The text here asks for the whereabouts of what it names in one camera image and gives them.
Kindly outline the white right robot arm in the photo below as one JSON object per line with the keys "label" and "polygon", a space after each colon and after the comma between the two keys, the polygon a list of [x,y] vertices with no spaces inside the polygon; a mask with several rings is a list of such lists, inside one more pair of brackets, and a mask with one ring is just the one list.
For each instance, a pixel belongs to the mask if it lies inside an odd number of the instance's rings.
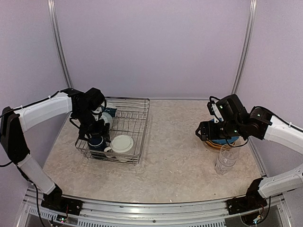
{"label": "white right robot arm", "polygon": [[[211,96],[207,108],[214,120],[200,122],[195,134],[201,141],[228,140],[232,137],[247,140],[255,137],[283,145],[300,154],[303,152],[303,130],[265,107],[255,106],[247,112],[239,97],[232,94],[222,99]],[[291,191],[302,185],[302,165],[273,177],[259,178],[250,185],[248,195],[242,199],[242,206],[252,210],[261,198]]]}

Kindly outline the clear glass cup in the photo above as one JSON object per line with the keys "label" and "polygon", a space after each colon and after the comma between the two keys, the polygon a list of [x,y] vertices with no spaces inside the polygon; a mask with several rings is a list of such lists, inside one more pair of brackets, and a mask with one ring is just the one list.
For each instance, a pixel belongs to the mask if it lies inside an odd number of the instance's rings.
{"label": "clear glass cup", "polygon": [[217,174],[224,175],[229,172],[236,163],[236,159],[228,159],[219,156],[216,160],[214,169]]}
{"label": "clear glass cup", "polygon": [[220,153],[216,160],[216,165],[220,167],[232,167],[236,163],[236,160],[239,157],[239,153],[240,147],[224,144],[220,149]]}

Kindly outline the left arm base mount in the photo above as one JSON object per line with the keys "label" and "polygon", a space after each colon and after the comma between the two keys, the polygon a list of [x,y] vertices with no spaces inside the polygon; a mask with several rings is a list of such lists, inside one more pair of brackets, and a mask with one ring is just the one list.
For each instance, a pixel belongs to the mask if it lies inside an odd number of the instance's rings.
{"label": "left arm base mount", "polygon": [[41,206],[50,210],[79,216],[83,201],[64,197],[61,188],[55,184],[55,188],[49,193],[43,193]]}

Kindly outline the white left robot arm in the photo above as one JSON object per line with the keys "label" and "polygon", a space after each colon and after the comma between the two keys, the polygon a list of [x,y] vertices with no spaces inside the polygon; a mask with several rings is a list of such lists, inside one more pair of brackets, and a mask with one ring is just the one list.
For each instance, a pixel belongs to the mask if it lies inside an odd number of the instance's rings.
{"label": "white left robot arm", "polygon": [[55,192],[59,187],[31,156],[24,133],[56,116],[70,114],[70,121],[80,123],[77,127],[80,140],[103,137],[107,127],[101,116],[106,106],[106,98],[97,88],[87,92],[67,88],[34,103],[2,111],[0,143],[4,151],[29,181],[48,195],[48,203],[56,210],[66,206],[66,199]]}

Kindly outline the blue polka-dot plate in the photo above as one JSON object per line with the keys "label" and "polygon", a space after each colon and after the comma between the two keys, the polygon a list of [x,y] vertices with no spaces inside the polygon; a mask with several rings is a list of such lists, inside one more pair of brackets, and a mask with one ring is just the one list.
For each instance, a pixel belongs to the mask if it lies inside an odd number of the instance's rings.
{"label": "blue polka-dot plate", "polygon": [[[238,140],[239,137],[238,136],[234,136],[234,137],[230,137],[227,139],[228,143],[232,144],[234,143],[236,140]],[[220,139],[218,138],[217,136],[210,136],[210,140],[213,142],[213,143],[216,143],[216,144],[219,144],[219,145],[224,145],[224,144],[227,144],[226,142],[226,139]]]}

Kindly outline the pale green ribbed bowl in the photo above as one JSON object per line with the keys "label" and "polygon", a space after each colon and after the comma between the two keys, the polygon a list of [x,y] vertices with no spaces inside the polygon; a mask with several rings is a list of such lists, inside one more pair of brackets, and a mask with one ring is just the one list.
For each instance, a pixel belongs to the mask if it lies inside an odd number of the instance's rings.
{"label": "pale green ribbed bowl", "polygon": [[109,113],[103,112],[101,118],[105,123],[109,123],[110,127],[113,125],[113,117]]}

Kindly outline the dark blue mug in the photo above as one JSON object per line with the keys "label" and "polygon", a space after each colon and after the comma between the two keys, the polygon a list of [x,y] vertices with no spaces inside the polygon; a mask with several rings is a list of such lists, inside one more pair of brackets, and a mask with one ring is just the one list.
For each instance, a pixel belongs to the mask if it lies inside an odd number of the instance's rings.
{"label": "dark blue mug", "polygon": [[100,137],[92,137],[88,140],[88,147],[94,151],[104,151],[107,144],[110,142],[109,139]]}

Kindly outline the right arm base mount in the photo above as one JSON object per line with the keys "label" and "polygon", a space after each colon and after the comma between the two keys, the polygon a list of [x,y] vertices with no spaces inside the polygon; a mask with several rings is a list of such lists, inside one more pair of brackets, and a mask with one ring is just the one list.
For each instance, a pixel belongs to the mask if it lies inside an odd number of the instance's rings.
{"label": "right arm base mount", "polygon": [[259,184],[263,178],[255,179],[246,191],[245,196],[234,197],[226,201],[229,215],[243,213],[267,206],[266,198],[263,198],[259,190]]}

